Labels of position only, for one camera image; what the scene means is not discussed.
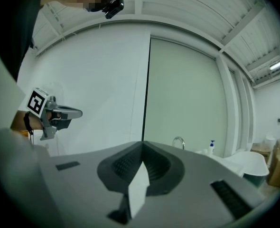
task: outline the black vent grille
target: black vent grille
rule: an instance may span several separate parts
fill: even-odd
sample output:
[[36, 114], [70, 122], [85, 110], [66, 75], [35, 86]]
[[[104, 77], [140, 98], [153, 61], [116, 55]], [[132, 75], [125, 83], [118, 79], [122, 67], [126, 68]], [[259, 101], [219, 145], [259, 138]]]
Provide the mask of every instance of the black vent grille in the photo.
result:
[[211, 184], [222, 202], [233, 214], [235, 219], [239, 219], [251, 211], [251, 208], [238, 196], [237, 193], [223, 180]]
[[131, 183], [141, 166], [141, 151], [141, 148], [136, 148], [112, 164], [113, 172], [128, 184]]
[[148, 146], [142, 148], [142, 159], [148, 170], [150, 184], [163, 177], [170, 168], [169, 160]]

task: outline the gray surface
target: gray surface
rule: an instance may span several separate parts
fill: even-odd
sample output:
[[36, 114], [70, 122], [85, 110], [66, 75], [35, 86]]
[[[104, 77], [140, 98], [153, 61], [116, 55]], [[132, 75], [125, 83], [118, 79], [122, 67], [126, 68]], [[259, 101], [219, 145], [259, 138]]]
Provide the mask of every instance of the gray surface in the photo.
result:
[[[36, 227], [63, 227], [30, 141], [9, 129], [0, 130], [0, 186], [18, 211]], [[6, 197], [0, 195], [0, 200], [0, 206], [3, 201], [8, 204]], [[12, 208], [11, 205], [2, 208], [5, 219], [16, 212]]]
[[[47, 186], [63, 217], [79, 219], [101, 226], [121, 226], [106, 217], [118, 209], [122, 195], [108, 191], [97, 175], [103, 159], [131, 146], [120, 145], [92, 153], [48, 157], [37, 147], [41, 170]], [[262, 202], [258, 190], [246, 180], [216, 161], [199, 154], [171, 146], [153, 143], [174, 154], [184, 163], [186, 172], [179, 185], [168, 195], [147, 197], [146, 203], [126, 227], [221, 227], [234, 221], [210, 183], [225, 180], [252, 208]], [[78, 161], [81, 165], [57, 171], [56, 164]]]

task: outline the dark fabric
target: dark fabric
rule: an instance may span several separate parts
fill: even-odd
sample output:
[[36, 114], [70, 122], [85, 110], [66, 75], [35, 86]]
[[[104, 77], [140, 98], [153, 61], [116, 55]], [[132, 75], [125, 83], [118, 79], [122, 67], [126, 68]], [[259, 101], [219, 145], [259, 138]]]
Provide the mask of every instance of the dark fabric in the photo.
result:
[[0, 0], [0, 57], [17, 81], [30, 46], [41, 0]]

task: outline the black camera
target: black camera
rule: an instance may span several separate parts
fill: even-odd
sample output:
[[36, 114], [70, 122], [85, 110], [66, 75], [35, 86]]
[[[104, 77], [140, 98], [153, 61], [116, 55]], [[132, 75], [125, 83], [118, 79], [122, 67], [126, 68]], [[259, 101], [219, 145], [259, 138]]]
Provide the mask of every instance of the black camera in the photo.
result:
[[111, 19], [124, 9], [124, 0], [102, 0], [101, 3], [84, 4], [84, 9], [88, 12], [101, 11], [105, 13], [107, 19]]

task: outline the white wall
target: white wall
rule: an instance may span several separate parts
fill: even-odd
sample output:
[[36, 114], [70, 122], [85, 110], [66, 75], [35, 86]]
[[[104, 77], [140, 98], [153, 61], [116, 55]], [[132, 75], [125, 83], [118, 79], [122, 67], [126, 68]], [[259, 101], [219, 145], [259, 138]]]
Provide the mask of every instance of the white wall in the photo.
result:
[[151, 40], [144, 139], [199, 151], [215, 140], [223, 157], [227, 133], [224, 87], [216, 62], [187, 47]]
[[280, 81], [254, 90], [256, 100], [257, 132], [255, 142], [260, 143], [268, 132], [280, 139]]
[[150, 32], [136, 25], [102, 26], [55, 45], [32, 70], [22, 66], [18, 84], [27, 97], [32, 87], [42, 87], [59, 104], [83, 111], [57, 133], [60, 154], [141, 140], [149, 41]]

